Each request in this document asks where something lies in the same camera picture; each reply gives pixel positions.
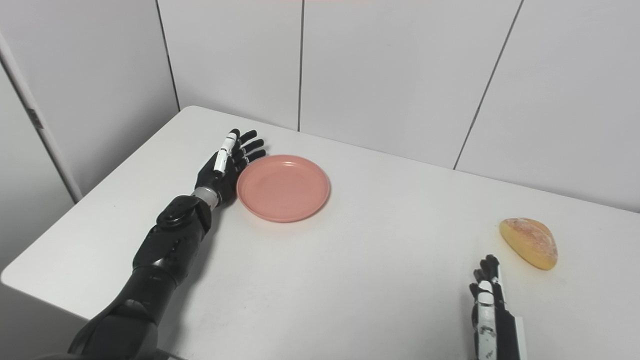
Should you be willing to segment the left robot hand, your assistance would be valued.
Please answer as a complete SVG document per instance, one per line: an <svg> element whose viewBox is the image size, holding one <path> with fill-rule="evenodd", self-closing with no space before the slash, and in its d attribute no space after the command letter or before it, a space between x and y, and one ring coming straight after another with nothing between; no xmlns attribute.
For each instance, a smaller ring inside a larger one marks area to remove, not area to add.
<svg viewBox="0 0 640 360"><path fill-rule="evenodd" d="M265 141L254 129L245 133L231 130L218 151L198 173L195 196L210 208L221 207L233 201L241 173L253 162L266 156Z"/></svg>

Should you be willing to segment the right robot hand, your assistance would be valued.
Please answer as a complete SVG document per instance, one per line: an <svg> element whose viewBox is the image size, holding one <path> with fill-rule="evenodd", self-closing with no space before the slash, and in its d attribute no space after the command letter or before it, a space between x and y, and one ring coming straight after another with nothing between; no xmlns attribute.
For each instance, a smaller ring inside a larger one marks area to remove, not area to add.
<svg viewBox="0 0 640 360"><path fill-rule="evenodd" d="M474 269L471 326L476 360L526 360L524 322L506 307L500 262L489 254Z"/></svg>

